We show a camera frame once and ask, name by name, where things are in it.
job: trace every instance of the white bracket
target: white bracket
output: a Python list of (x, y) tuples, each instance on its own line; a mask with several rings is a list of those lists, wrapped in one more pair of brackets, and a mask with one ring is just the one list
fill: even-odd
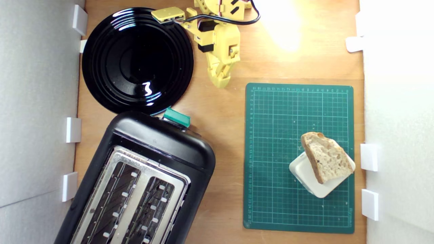
[(80, 35), (85, 36), (87, 31), (87, 13), (80, 8), (78, 4), (74, 6), (74, 18), (72, 20), (72, 27), (80, 33)]
[(362, 189), (362, 214), (378, 221), (378, 193)]
[(72, 172), (63, 176), (62, 202), (72, 199), (77, 193), (78, 173)]
[(378, 146), (375, 144), (360, 144), (361, 168), (378, 171)]
[(87, 40), (81, 40), (80, 41), (80, 53), (84, 52), (84, 47), (86, 46)]
[(66, 118), (66, 143), (81, 141), (81, 119)]
[(362, 51), (364, 48), (363, 36), (366, 32), (366, 21), (362, 11), (355, 15), (355, 28), (357, 36), (350, 36), (345, 39), (347, 51), (350, 53)]

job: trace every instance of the bread crust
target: bread crust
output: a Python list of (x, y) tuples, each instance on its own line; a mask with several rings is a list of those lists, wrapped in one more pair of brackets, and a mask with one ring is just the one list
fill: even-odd
[(314, 157), (314, 155), (312, 153), (312, 150), (310, 149), (309, 145), (307, 145), (307, 143), (306, 143), (306, 137), (310, 133), (316, 133), (316, 132), (308, 132), (306, 134), (303, 134), (301, 136), (301, 145), (304, 148), (304, 151), (306, 152), (306, 156), (309, 159), (310, 164), (312, 165), (312, 169), (313, 169), (313, 172), (315, 173), (316, 180), (318, 181), (318, 183), (323, 184), (324, 180), (322, 179), (321, 175), (319, 174), (318, 162), (316, 161), (316, 159), (315, 159), (315, 157)]
[[(312, 148), (310, 147), (309, 143), (307, 143), (307, 140), (311, 137), (316, 137), (318, 136), (320, 139), (325, 139), (328, 143), (330, 143), (334, 148), (336, 148), (337, 150), (339, 150), (341, 152), (342, 155), (347, 155), (345, 153), (345, 150), (339, 146), (335, 141), (333, 141), (330, 138), (325, 137), (322, 133), (320, 132), (308, 132), (305, 133), (301, 136), (301, 145), (303, 146), (305, 152), (306, 152), (306, 156), (309, 159), (309, 162), (312, 166), (313, 172), (315, 173), (315, 178), (318, 181), (318, 183), (320, 184), (324, 184), (325, 180), (322, 178), (321, 174), (319, 173), (319, 168), (318, 168), (318, 161), (315, 158)], [(346, 167), (351, 171), (354, 172), (349, 160), (347, 157), (343, 158), (342, 160), (344, 160), (346, 162)]]

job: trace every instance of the bread slice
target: bread slice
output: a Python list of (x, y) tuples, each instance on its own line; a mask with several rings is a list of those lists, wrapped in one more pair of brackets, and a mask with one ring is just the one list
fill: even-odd
[(347, 154), (335, 140), (322, 133), (308, 132), (301, 136), (301, 145), (320, 184), (353, 173)]

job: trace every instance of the white wall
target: white wall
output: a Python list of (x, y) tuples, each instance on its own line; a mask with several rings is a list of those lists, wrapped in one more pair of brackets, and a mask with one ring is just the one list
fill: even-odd
[(74, 4), (84, 0), (0, 0), (0, 243), (50, 243), (68, 202), (73, 171), (65, 143), (76, 117), (80, 35)]
[(360, 0), (365, 140), (379, 145), (379, 221), (368, 244), (434, 243), (434, 16), (432, 1)]

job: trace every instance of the toaster slot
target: toaster slot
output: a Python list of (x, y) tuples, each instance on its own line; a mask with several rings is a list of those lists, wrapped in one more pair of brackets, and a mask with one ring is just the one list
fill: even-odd
[(171, 214), (165, 214), (165, 211), (173, 190), (172, 184), (151, 177), (128, 227), (123, 244), (152, 242), (161, 219), (171, 216)]
[(123, 162), (116, 164), (97, 207), (90, 209), (93, 217), (82, 244), (109, 242), (139, 174), (137, 168)]

